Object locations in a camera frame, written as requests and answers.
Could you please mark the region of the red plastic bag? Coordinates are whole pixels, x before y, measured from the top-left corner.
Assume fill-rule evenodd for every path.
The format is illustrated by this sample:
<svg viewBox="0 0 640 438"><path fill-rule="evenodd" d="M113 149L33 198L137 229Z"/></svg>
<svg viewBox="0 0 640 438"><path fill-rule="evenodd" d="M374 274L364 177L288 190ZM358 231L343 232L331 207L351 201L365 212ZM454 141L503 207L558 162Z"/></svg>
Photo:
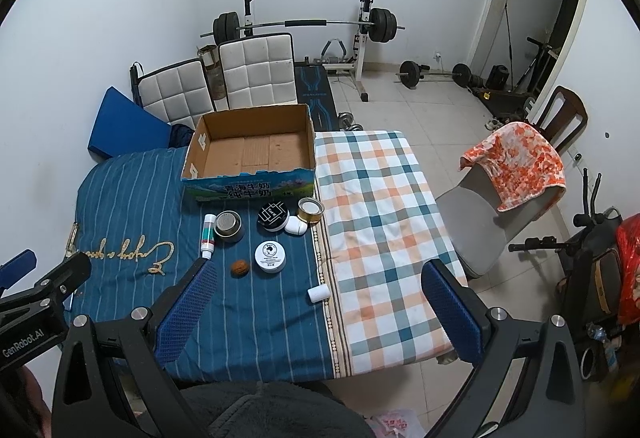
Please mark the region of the red plastic bag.
<svg viewBox="0 0 640 438"><path fill-rule="evenodd" d="M640 319L640 214L625 219L616 230L622 265L618 323L632 325Z"/></svg>

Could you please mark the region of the grey chair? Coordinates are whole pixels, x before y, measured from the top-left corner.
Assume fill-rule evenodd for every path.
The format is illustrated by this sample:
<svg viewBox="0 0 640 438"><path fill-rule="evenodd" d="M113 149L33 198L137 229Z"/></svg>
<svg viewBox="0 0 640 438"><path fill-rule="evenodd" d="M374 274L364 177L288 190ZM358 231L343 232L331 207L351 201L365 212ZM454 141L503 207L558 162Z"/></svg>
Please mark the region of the grey chair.
<svg viewBox="0 0 640 438"><path fill-rule="evenodd" d="M544 215L564 189L547 188L542 195L505 212L496 189L480 165L473 165L460 183L436 199L449 238L469 279L485 276L506 246Z"/></svg>

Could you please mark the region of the brown walnut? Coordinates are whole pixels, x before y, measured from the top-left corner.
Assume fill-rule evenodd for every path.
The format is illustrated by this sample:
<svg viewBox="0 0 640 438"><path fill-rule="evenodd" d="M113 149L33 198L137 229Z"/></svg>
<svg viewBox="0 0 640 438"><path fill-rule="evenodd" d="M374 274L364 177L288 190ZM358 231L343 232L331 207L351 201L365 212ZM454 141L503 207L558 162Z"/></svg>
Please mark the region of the brown walnut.
<svg viewBox="0 0 640 438"><path fill-rule="evenodd" d="M231 264L230 271L235 278L244 277L250 272L250 263L244 259L238 259Z"/></svg>

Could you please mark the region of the left white quilted chair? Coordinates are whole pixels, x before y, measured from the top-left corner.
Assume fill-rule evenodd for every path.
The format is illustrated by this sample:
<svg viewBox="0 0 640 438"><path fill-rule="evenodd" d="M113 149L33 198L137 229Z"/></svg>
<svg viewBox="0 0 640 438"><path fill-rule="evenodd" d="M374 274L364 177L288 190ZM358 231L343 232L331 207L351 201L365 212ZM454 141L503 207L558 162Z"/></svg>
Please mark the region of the left white quilted chair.
<svg viewBox="0 0 640 438"><path fill-rule="evenodd" d="M132 99L157 119L195 129L204 114L215 111L200 59L183 60L146 74L141 71L139 62L129 69Z"/></svg>

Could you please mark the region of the small white cylinder bottle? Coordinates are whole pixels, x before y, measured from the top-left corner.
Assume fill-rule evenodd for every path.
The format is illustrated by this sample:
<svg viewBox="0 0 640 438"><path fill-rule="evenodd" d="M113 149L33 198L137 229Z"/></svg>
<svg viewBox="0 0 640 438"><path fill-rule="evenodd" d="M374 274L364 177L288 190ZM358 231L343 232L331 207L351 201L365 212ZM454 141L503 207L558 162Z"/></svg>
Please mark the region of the small white cylinder bottle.
<svg viewBox="0 0 640 438"><path fill-rule="evenodd" d="M331 290L328 284L321 283L316 287L310 288L307 291L307 296L309 302L313 304L322 303L331 297Z"/></svg>

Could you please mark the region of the white green tube bottle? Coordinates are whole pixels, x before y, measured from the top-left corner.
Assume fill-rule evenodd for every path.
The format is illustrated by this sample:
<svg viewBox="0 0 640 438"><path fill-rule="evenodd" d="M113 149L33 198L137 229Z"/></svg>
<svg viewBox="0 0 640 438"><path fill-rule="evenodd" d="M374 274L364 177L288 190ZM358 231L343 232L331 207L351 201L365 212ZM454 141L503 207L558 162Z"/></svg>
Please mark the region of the white green tube bottle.
<svg viewBox="0 0 640 438"><path fill-rule="evenodd" d="M210 259L214 254L215 221L216 216L214 214L206 214L204 216L200 245L201 258Z"/></svg>

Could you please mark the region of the plaid checkered sheet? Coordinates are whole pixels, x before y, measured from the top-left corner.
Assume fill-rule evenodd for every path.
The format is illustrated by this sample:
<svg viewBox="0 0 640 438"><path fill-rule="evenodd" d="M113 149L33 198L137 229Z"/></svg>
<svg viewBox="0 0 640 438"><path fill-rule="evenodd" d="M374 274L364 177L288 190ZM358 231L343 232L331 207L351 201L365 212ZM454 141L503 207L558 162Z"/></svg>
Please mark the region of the plaid checkered sheet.
<svg viewBox="0 0 640 438"><path fill-rule="evenodd" d="M319 133L311 230L333 375L349 377L447 354L450 340L427 302L431 259L466 281L435 197L401 132Z"/></svg>

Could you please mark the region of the white cream jar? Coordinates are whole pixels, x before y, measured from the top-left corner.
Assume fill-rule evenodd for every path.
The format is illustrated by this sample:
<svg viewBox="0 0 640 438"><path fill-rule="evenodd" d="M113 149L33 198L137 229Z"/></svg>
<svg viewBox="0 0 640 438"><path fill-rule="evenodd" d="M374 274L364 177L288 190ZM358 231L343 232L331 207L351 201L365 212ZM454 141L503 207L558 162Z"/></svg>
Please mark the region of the white cream jar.
<svg viewBox="0 0 640 438"><path fill-rule="evenodd" d="M285 266L285 249L278 241L260 242L254 252L254 261L264 273L274 275Z"/></svg>

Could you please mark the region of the black round tin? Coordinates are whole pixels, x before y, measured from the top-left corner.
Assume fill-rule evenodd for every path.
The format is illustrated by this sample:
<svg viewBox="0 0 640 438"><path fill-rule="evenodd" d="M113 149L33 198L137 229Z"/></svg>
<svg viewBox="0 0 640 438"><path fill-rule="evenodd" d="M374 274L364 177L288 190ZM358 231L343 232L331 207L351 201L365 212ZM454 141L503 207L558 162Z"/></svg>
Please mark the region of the black round tin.
<svg viewBox="0 0 640 438"><path fill-rule="evenodd" d="M257 224L269 232L284 229L290 219L290 211L283 201L270 201L260 207L257 213Z"/></svg>

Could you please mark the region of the white earbuds case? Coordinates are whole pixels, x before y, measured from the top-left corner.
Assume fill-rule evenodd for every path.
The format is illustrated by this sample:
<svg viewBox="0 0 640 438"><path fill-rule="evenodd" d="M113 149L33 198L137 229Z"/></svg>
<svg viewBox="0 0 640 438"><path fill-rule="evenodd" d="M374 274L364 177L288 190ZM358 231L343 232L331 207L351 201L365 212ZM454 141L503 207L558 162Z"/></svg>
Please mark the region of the white earbuds case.
<svg viewBox="0 0 640 438"><path fill-rule="evenodd" d="M300 237L307 231L308 224L297 216L290 216L284 226L284 231L290 236Z"/></svg>

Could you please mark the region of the right white quilted chair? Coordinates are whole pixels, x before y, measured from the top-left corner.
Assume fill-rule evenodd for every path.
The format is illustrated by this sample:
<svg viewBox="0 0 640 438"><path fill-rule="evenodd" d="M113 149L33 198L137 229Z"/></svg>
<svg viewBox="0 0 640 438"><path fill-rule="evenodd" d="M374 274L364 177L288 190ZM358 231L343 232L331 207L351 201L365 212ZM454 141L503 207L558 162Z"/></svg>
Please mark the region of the right white quilted chair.
<svg viewBox="0 0 640 438"><path fill-rule="evenodd" d="M230 109L296 104L291 34L250 36L218 48Z"/></svg>

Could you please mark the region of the brown wooden chair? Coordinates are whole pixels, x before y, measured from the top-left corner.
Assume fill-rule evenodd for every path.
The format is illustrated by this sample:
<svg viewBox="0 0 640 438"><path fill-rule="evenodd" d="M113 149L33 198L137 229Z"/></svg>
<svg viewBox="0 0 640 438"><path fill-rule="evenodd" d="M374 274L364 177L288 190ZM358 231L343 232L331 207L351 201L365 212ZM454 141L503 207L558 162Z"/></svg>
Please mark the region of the brown wooden chair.
<svg viewBox="0 0 640 438"><path fill-rule="evenodd" d="M557 153L565 151L584 132L588 113L582 99L569 88L557 86L533 127Z"/></svg>

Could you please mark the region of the silver puck light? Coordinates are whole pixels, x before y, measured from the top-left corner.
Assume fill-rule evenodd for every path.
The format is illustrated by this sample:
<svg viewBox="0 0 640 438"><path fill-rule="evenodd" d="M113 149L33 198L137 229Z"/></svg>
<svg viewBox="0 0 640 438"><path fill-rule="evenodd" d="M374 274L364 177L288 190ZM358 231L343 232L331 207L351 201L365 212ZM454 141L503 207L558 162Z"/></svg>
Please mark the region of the silver puck light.
<svg viewBox="0 0 640 438"><path fill-rule="evenodd" d="M238 212L226 210L220 212L214 221L216 237L226 243L235 243L244 236L244 224Z"/></svg>

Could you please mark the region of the black fleece clothing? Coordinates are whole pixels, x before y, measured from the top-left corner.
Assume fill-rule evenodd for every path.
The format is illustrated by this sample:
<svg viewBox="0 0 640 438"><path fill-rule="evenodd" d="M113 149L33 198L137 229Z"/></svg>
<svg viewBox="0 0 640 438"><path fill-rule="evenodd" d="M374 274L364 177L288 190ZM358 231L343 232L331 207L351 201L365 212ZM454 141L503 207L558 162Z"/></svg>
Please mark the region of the black fleece clothing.
<svg viewBox="0 0 640 438"><path fill-rule="evenodd" d="M211 437L371 437L359 413L321 382L243 380L181 392Z"/></svg>

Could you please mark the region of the blue foam pad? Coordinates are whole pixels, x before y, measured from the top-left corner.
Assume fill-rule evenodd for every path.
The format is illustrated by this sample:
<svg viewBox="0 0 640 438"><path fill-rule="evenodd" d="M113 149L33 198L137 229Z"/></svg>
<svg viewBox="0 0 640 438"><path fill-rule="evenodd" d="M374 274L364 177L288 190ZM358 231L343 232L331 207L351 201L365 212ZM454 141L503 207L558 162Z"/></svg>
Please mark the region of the blue foam pad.
<svg viewBox="0 0 640 438"><path fill-rule="evenodd" d="M106 160L169 147L171 127L117 88L108 87L96 115L88 150Z"/></svg>

